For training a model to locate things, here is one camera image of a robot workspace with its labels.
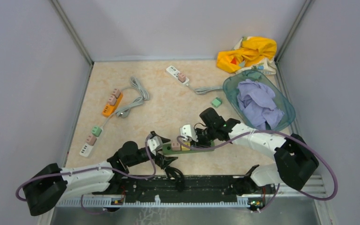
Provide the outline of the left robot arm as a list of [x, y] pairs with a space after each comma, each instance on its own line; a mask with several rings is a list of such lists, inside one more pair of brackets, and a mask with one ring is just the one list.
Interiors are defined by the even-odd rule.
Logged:
[[[170, 139], [152, 131], [146, 138], [144, 147], [136, 142], [125, 142], [114, 155], [95, 165], [77, 168], [60, 168], [53, 163], [45, 166], [31, 179], [16, 190], [16, 197], [27, 203], [31, 216], [42, 215], [53, 209], [57, 203], [67, 198], [85, 194], [116, 194], [122, 187], [122, 178], [147, 180], [156, 175], [157, 168], [168, 173], [169, 166], [177, 157], [167, 157], [161, 153]], [[150, 162], [151, 175], [131, 175], [129, 167]]]

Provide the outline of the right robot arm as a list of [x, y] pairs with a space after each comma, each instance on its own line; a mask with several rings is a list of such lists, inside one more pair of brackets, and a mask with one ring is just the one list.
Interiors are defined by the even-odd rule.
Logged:
[[317, 158], [299, 135], [257, 130], [233, 118], [224, 120], [211, 107], [199, 116], [205, 125], [204, 129], [196, 130], [199, 142], [219, 140], [247, 147], [274, 161], [270, 165], [257, 165], [246, 174], [245, 188], [250, 193], [257, 193], [263, 186], [274, 183], [285, 183], [300, 191], [319, 166]]

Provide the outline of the light green plug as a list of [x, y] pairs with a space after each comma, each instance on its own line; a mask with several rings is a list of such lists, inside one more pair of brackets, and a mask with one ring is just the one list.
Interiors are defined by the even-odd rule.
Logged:
[[214, 98], [212, 101], [211, 101], [211, 105], [214, 107], [214, 108], [218, 108], [222, 105], [222, 99], [219, 98], [219, 97], [216, 97]]

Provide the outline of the green power strip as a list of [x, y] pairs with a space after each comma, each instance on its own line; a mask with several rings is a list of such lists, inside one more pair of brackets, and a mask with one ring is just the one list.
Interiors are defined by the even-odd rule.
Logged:
[[201, 149], [204, 149], [204, 150], [191, 150], [189, 148], [181, 146], [177, 142], [171, 142], [171, 143], [166, 143], [166, 144], [163, 145], [162, 153], [163, 153], [163, 155], [168, 156], [168, 155], [178, 155], [178, 154], [210, 152], [210, 151], [213, 151], [213, 150], [207, 150], [207, 148], [215, 146], [214, 141], [211, 141], [211, 142], [195, 142], [195, 141], [191, 141], [191, 142], [186, 142], [185, 144], [188, 145], [188, 146], [194, 147], [194, 148], [198, 148], [198, 149], [201, 148]]

